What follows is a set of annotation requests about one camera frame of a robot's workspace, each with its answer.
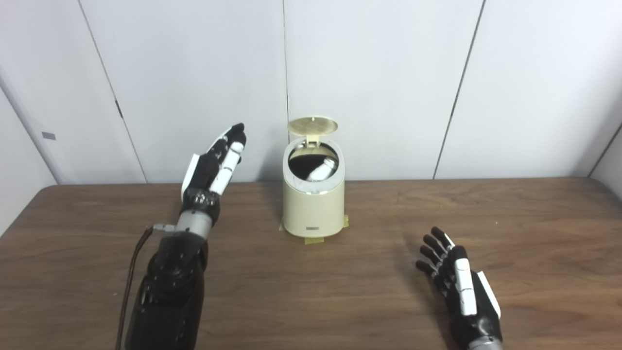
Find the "black and white right hand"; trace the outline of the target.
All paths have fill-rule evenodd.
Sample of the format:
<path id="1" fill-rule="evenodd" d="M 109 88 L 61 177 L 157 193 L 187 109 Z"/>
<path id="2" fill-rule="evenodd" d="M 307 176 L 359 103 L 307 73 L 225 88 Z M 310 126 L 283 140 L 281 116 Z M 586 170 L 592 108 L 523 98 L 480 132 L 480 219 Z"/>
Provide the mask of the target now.
<path id="1" fill-rule="evenodd" d="M 416 261 L 442 295 L 449 313 L 449 332 L 462 350 L 502 350 L 501 308 L 484 272 L 471 268 L 466 248 L 442 229 L 431 228 Z"/>

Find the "black and white left hand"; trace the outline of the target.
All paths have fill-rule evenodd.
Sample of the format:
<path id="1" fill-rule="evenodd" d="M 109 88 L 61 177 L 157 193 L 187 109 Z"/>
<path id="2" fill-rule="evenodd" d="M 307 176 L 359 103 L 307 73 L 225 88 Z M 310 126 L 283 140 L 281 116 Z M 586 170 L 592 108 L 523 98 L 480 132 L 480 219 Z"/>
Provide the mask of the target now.
<path id="1" fill-rule="evenodd" d="M 192 155 L 182 182 L 180 213 L 202 212 L 217 221 L 220 199 L 242 161 L 246 142 L 245 126 L 240 122 L 222 133 L 207 151 Z"/>

